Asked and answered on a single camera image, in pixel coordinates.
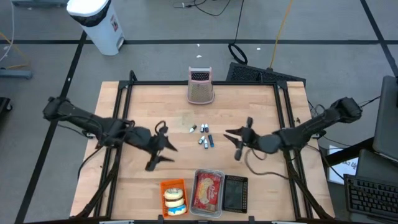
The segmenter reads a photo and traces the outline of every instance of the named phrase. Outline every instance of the orange container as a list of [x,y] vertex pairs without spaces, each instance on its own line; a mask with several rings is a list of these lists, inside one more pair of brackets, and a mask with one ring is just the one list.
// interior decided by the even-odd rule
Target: orange container
[[163,217],[169,217],[169,214],[167,214],[167,207],[165,205],[165,199],[163,197],[164,192],[167,189],[170,188],[179,188],[183,190],[183,198],[184,198],[184,204],[185,206],[187,206],[187,211],[184,213],[188,213],[188,201],[187,201],[187,191],[185,190],[185,181],[184,179],[177,179],[177,180],[166,180],[166,181],[162,181],[160,183],[160,197],[162,198],[162,208],[163,208]]

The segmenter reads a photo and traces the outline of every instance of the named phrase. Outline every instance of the trash can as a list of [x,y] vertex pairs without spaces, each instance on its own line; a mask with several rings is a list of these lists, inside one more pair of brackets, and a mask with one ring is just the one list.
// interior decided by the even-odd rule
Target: trash can
[[124,35],[111,0],[70,0],[67,11],[104,55],[116,55]]

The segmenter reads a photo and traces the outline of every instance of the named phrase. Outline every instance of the wooden tabletop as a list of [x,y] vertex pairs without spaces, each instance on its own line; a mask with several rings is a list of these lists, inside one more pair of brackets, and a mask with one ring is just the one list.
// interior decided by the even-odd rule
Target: wooden tabletop
[[[102,117],[112,116],[117,86],[117,82],[103,82],[95,114]],[[289,82],[288,86],[294,118],[299,118],[301,122],[310,119],[303,83]],[[226,129],[244,126],[248,116],[253,118],[252,128],[260,135],[280,129],[273,87],[218,85],[214,86],[214,90],[216,97],[212,104],[192,105],[186,99],[186,86],[133,86],[127,118],[133,119],[137,126],[150,128],[152,133],[155,125],[160,120],[165,120],[169,127],[170,142],[178,152],[163,150],[161,154],[174,159],[175,162],[162,162],[156,166],[155,171],[146,172],[144,168],[150,158],[149,154],[124,144],[112,219],[155,220],[162,213],[161,181],[185,179],[187,198],[190,198],[195,170],[215,169],[228,175],[249,179],[248,213],[223,212],[217,220],[247,220],[250,215],[259,221],[294,220],[289,181],[275,175],[252,174],[243,158],[240,162],[234,160],[234,145],[223,137]],[[282,92],[280,95],[285,123],[289,125]],[[215,143],[214,148],[206,150],[203,145],[197,143],[202,136],[198,129],[191,134],[188,132],[194,124],[199,126],[202,123],[209,125]],[[95,140],[88,141],[85,157],[94,151],[95,144]],[[315,140],[311,140],[309,144],[317,147]],[[80,212],[98,188],[105,152],[102,150],[81,171],[71,215]],[[309,147],[304,148],[301,153],[309,190],[326,212],[334,216],[319,153]],[[287,176],[281,152],[268,155],[264,161],[250,154],[249,163],[258,172],[273,171]],[[305,217],[299,188],[297,192],[301,215]],[[103,200],[105,203],[101,209],[102,214],[105,213],[108,192],[105,192]],[[172,219],[207,218],[189,213]]]

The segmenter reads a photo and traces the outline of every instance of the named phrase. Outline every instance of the gray floor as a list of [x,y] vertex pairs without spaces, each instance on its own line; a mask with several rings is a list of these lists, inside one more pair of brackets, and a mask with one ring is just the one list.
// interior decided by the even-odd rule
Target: gray floor
[[[208,1],[204,9],[216,12],[226,0]],[[398,39],[398,2],[367,0],[387,40]],[[246,1],[239,39],[274,39],[288,0]],[[196,9],[174,9],[170,1],[115,0],[126,38],[233,39],[240,1],[220,17]],[[11,36],[11,12],[0,2],[0,32]],[[15,8],[18,40],[78,40],[81,28],[63,8]],[[293,3],[282,39],[376,40],[357,0],[301,0]],[[266,68],[273,45],[239,45],[249,65]],[[0,55],[5,45],[0,45]],[[77,45],[20,45],[32,61],[31,80],[0,79],[0,96],[12,98],[14,110],[0,134],[0,222],[13,223],[32,175],[49,123],[42,119],[47,98],[60,94]],[[398,57],[398,46],[389,46]],[[84,45],[68,97],[83,109],[94,111],[102,81],[126,79],[133,69],[140,80],[183,80],[188,66],[212,66],[216,80],[225,80],[233,58],[225,44],[125,45],[114,57]],[[0,67],[20,64],[12,50]],[[330,105],[343,96],[358,102],[379,95],[381,80],[393,75],[380,45],[279,45],[274,70],[307,79],[307,96],[315,105]],[[378,103],[365,107],[363,117],[350,125],[337,124],[327,136],[354,144],[373,135]],[[327,146],[330,142],[320,141]],[[76,187],[76,173],[86,140],[57,128],[26,222],[67,218]],[[336,215],[346,218],[340,186],[330,184]]]

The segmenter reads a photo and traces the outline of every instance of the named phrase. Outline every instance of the black keyboard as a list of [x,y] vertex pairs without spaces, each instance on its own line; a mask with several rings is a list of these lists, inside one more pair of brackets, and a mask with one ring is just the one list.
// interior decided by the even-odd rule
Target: black keyboard
[[398,183],[344,175],[347,209],[398,220]]

